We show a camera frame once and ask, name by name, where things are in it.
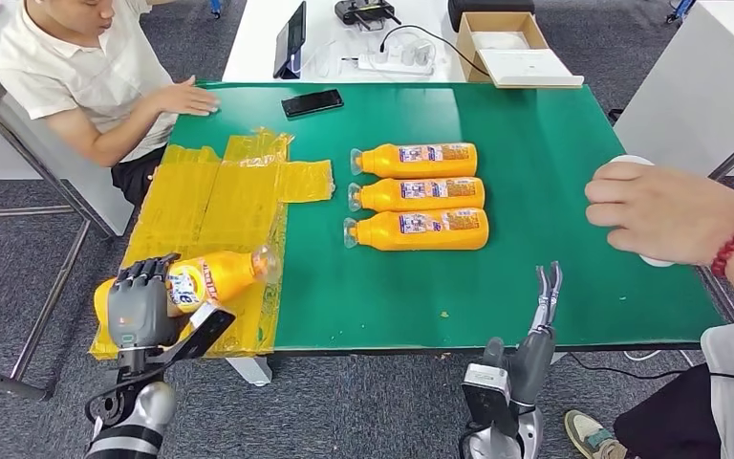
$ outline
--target power strip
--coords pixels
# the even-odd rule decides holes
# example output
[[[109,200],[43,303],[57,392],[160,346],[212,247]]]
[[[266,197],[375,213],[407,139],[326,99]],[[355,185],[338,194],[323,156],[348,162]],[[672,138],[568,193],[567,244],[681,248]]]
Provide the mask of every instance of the power strip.
[[[432,75],[435,72],[435,64],[432,62],[432,59],[426,59],[426,63],[423,65],[416,62],[407,65],[401,62],[397,56],[388,55],[385,62],[378,62],[376,59],[377,56],[376,54],[359,55],[358,69],[372,72],[421,76]]]

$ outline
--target cardboard box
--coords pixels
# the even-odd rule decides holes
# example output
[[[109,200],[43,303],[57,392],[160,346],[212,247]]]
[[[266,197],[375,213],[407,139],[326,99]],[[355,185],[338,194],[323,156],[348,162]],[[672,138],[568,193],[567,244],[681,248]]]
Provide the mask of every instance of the cardboard box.
[[[550,49],[529,12],[464,12],[457,49],[490,74],[460,59],[467,81],[493,82],[498,88],[566,88],[584,82]]]

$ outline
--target yellow plastic sheet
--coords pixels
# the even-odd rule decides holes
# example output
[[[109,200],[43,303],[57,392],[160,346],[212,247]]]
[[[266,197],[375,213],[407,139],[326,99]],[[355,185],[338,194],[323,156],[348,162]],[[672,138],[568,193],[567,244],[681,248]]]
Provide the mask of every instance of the yellow plastic sheet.
[[[287,209],[284,203],[330,199],[329,161],[288,163],[291,137],[261,129],[232,136],[223,161],[209,147],[170,145],[131,234],[123,266],[171,251],[182,258],[213,251],[252,251],[269,244],[282,258]],[[231,357],[273,349],[280,284],[255,284],[223,306],[236,315],[206,355]],[[182,339],[192,331],[187,327]],[[90,352],[111,359],[118,348],[101,325]]]

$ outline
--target smartphone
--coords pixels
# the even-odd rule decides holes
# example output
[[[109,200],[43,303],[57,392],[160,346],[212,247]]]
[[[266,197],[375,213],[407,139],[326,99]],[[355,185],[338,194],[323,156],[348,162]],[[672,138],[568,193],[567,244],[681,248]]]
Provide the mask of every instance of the smartphone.
[[[336,89],[332,89],[330,91],[306,94],[296,98],[287,98],[283,100],[283,111],[286,112],[286,117],[293,118],[305,115],[306,113],[319,112],[343,105],[344,102],[342,102],[339,92]]]

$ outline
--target white object in hand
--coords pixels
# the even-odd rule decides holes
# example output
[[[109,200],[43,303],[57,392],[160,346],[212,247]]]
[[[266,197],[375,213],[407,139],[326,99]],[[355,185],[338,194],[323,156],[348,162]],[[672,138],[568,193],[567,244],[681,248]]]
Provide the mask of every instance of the white object in hand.
[[[637,155],[620,155],[615,156],[610,160],[610,163],[637,163],[637,164],[644,164],[644,165],[654,165],[654,163],[646,160],[645,158]],[[648,263],[651,266],[656,266],[658,268],[667,268],[674,263],[671,261],[663,261],[663,260],[656,260],[654,258],[649,258],[647,256],[641,255],[640,258],[643,259],[646,263]]]

